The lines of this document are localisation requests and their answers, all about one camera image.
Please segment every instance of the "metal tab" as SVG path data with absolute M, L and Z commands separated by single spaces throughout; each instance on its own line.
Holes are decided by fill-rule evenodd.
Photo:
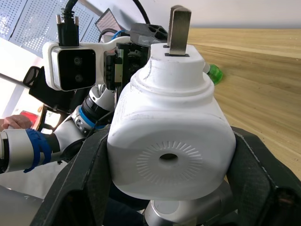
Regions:
M 167 37 L 167 47 L 170 47 L 171 30 L 172 30 L 173 20 L 174 20 L 174 10 L 176 8 L 182 8 L 182 7 L 183 6 L 176 5 L 176 6 L 172 6 L 170 8 L 170 18 L 169 18 L 169 27 L 168 27 L 168 37 Z
M 191 11 L 187 8 L 175 8 L 171 26 L 169 55 L 184 56 L 190 26 Z

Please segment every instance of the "blue strap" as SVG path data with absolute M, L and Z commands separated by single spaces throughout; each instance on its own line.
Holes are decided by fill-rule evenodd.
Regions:
M 42 133 L 33 129 L 26 129 L 25 131 L 33 147 L 32 166 L 29 169 L 24 170 L 24 173 L 27 173 L 33 170 L 39 164 L 41 152 L 43 152 L 45 156 L 45 159 L 42 163 L 43 165 L 51 161 L 51 148 Z
M 95 123 L 93 123 L 92 121 L 90 121 L 90 119 L 88 119 L 87 116 L 85 116 L 85 114 L 83 113 L 83 110 L 81 109 L 81 107 L 79 108 L 79 115 L 82 117 L 82 119 L 85 121 L 86 124 L 88 124 L 89 126 L 91 126 L 92 128 L 94 128 Z M 96 126 L 95 129 L 102 129 L 105 126 Z

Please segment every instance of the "wooden table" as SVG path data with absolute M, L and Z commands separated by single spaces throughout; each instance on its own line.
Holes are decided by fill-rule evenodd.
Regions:
M 188 43 L 223 71 L 215 98 L 230 125 L 301 179 L 301 30 L 192 28 Z

